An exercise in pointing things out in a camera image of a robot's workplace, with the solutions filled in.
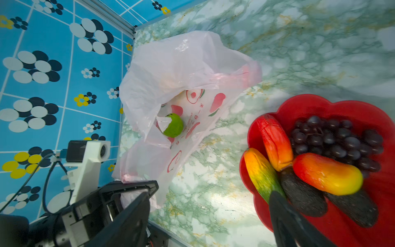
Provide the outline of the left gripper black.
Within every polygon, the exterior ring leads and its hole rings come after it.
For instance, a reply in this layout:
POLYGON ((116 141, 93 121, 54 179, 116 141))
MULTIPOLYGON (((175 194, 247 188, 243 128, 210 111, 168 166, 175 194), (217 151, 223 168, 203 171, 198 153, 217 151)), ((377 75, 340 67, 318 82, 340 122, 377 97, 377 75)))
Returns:
POLYGON ((157 181, 123 184, 111 182, 61 213, 72 247, 145 247, 151 198, 159 189, 157 181), (123 209, 123 193, 141 193, 123 209))

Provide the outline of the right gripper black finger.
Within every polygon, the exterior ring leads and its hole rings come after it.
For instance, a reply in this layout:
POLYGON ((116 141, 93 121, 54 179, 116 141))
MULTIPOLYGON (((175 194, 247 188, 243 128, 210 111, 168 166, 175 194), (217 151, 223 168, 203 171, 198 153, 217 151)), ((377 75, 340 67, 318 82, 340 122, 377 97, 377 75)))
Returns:
POLYGON ((276 191, 270 195, 269 210, 276 244, 279 247, 335 246, 276 191))

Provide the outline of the orange green papaya fruit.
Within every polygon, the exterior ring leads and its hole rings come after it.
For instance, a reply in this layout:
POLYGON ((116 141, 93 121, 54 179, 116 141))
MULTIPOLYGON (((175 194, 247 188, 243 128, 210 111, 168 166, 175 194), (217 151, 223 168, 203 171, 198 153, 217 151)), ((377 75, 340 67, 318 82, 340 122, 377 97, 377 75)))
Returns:
POLYGON ((269 203, 270 195, 274 191, 286 197, 276 170, 263 154, 255 148, 250 148, 244 153, 244 161, 250 180, 266 203, 269 203))

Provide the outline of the green lime fruit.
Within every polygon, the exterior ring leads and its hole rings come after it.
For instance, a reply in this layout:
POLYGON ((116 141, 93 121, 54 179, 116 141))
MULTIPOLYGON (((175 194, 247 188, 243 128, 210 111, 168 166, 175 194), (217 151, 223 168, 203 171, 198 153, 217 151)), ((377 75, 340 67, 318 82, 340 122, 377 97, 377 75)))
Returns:
POLYGON ((175 113, 170 113, 166 116, 171 119, 170 124, 167 126, 163 134, 167 137, 175 138, 183 132, 184 123, 181 117, 175 113))

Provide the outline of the pink translucent plastic bag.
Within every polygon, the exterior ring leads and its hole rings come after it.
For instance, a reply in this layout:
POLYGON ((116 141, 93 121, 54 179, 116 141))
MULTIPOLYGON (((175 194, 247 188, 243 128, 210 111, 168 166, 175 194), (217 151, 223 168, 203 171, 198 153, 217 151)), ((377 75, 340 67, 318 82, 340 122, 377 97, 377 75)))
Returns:
POLYGON ((227 48, 218 34, 192 31, 139 46, 120 85, 124 116, 141 137, 117 162, 123 183, 155 180, 151 210, 166 201, 170 183, 220 115, 261 81, 261 65, 227 48), (183 132, 167 137, 170 113, 183 132))

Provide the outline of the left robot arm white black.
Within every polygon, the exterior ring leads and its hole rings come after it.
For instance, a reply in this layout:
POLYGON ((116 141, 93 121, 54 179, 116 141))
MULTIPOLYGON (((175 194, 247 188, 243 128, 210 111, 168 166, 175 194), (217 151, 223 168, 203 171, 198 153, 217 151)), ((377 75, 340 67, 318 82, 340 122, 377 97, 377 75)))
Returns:
POLYGON ((60 212, 30 224, 1 215, 2 247, 144 247, 156 181, 111 182, 60 212))

